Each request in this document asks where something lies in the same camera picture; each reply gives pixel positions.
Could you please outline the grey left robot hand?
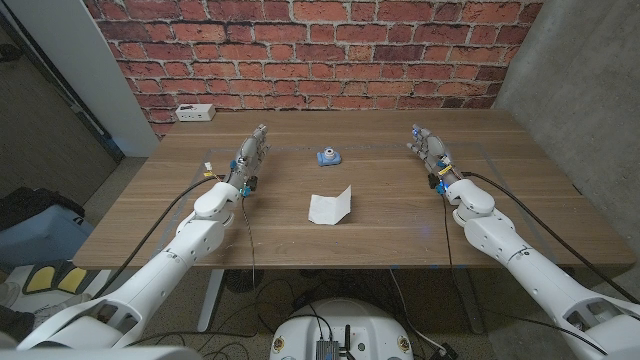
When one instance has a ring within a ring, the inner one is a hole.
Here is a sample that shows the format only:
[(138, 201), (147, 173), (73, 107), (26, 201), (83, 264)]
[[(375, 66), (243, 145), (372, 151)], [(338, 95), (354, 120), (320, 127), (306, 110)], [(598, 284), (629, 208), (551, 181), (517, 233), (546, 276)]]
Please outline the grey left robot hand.
[(228, 184), (241, 189), (251, 177), (259, 173), (261, 164), (270, 149), (270, 145), (266, 143), (267, 133), (267, 126), (260, 124), (244, 140), (231, 161), (231, 169), (226, 179)]

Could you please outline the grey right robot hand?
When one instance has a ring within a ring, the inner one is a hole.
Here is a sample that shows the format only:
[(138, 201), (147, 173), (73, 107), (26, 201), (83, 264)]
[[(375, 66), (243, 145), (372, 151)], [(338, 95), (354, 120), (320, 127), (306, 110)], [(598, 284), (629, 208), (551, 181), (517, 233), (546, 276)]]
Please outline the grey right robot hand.
[(413, 142), (407, 147), (424, 162), (429, 187), (444, 195), (453, 183), (462, 179), (449, 149), (438, 136), (417, 124), (412, 126), (412, 137)]

